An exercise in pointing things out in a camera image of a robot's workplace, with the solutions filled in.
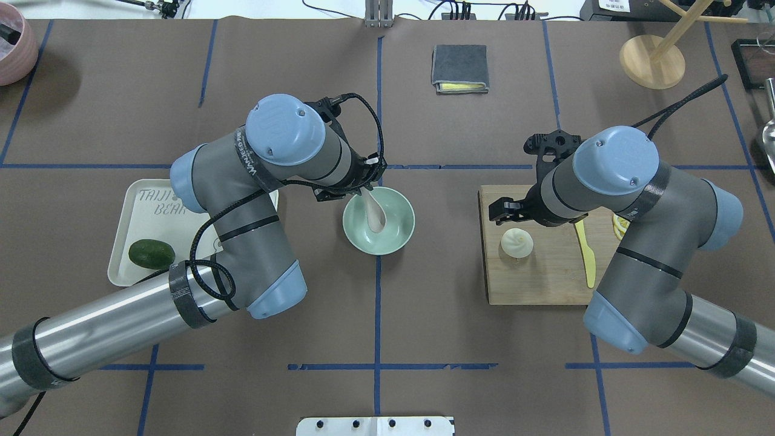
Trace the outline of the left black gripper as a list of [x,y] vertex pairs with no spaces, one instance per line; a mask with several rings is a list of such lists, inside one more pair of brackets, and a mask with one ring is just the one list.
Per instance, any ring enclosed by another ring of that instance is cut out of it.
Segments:
[[315,200],[318,202],[340,200],[349,195],[357,195],[360,188],[371,190],[386,168],[387,162],[381,154],[355,157],[343,181],[329,188],[313,189]]

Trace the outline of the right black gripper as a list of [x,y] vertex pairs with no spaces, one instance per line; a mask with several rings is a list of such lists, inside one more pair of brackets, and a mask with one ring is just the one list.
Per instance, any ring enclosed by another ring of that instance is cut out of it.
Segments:
[[515,200],[512,197],[501,197],[488,206],[488,220],[496,225],[507,222],[532,221],[543,225],[542,202],[539,197],[532,196]]

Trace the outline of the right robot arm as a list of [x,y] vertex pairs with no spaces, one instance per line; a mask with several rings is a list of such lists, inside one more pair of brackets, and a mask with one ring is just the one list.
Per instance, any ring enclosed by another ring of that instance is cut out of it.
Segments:
[[556,227],[597,209],[629,227],[584,313],[590,333],[631,354],[662,348],[772,397],[773,330],[680,288],[696,251],[719,250],[739,231],[739,199],[662,162],[641,130],[614,126],[585,140],[525,198],[492,202],[488,218]]

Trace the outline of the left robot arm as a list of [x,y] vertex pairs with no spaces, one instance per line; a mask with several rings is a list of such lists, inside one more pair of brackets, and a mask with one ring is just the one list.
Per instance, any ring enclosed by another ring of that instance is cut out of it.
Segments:
[[357,154],[337,121],[340,104],[351,99],[361,96],[263,97],[243,126],[177,158],[172,189],[187,209],[209,215],[203,229],[215,229],[222,250],[199,259],[198,231],[188,259],[2,339],[2,417],[34,395],[229,312],[265,319],[298,304],[307,285],[268,195],[308,186],[320,202],[376,183],[384,157]]

